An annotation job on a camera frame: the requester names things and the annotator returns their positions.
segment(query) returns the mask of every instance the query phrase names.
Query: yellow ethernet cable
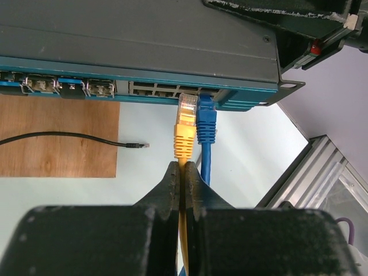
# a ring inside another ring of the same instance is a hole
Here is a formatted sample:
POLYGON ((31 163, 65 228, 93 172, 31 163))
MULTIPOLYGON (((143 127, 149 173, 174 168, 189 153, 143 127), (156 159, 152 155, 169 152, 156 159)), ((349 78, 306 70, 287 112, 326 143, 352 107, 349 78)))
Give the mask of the yellow ethernet cable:
POLYGON ((179 97, 177 124, 174 128, 174 154, 180 169, 179 237, 186 275, 189 275, 188 243, 185 207, 185 164, 193 152, 196 136, 198 97, 182 93, 179 97))

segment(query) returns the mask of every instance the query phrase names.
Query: black cable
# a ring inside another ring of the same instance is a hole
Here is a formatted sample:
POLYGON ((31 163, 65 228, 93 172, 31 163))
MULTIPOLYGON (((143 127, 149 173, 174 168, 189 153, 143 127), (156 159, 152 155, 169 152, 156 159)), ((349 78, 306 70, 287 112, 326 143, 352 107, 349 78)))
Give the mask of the black cable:
POLYGON ((42 132, 31 132, 26 133, 10 138, 6 138, 0 141, 0 145, 4 145, 13 141, 21 140, 24 138, 36 137, 36 136, 69 136, 69 137, 79 137, 84 139, 90 139, 93 141, 97 141, 100 143, 108 144, 108 145, 115 145, 116 147, 124 147, 124 148, 147 148, 149 144, 139 144, 139 143, 119 143, 110 140, 106 140, 103 138, 99 138, 92 135, 82 134, 82 133, 75 133, 75 132, 63 132, 63 131, 42 131, 42 132))

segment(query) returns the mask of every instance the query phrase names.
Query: blue ethernet cable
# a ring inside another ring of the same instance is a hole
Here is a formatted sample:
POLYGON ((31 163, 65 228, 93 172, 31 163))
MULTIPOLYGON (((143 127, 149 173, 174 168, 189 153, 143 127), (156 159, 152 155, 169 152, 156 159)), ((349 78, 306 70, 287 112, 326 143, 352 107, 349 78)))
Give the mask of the blue ethernet cable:
POLYGON ((207 185, 211 176, 211 145, 215 142, 217 112, 209 95, 201 95, 197 104, 197 140, 202 145, 201 177, 207 185))

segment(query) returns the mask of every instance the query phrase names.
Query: gray surface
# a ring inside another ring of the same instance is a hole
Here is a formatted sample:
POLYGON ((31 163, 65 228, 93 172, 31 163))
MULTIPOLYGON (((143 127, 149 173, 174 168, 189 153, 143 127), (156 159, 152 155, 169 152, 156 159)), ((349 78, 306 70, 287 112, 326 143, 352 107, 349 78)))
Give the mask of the gray surface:
POLYGON ((310 70, 290 70, 285 78, 306 86, 281 101, 307 137, 327 134, 368 181, 368 55, 345 47, 310 70))
POLYGON ((0 7, 0 56, 278 82, 273 32, 201 0, 0 7))

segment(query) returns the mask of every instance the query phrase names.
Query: wooden board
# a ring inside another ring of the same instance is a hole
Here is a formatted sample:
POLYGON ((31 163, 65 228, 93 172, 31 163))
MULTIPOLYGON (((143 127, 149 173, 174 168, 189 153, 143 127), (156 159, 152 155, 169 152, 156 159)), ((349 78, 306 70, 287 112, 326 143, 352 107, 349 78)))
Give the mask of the wooden board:
MULTIPOLYGON (((0 140, 38 131, 117 141, 120 104, 0 95, 0 140)), ((0 145, 0 177, 115 177, 117 147, 77 137, 40 136, 0 145)))

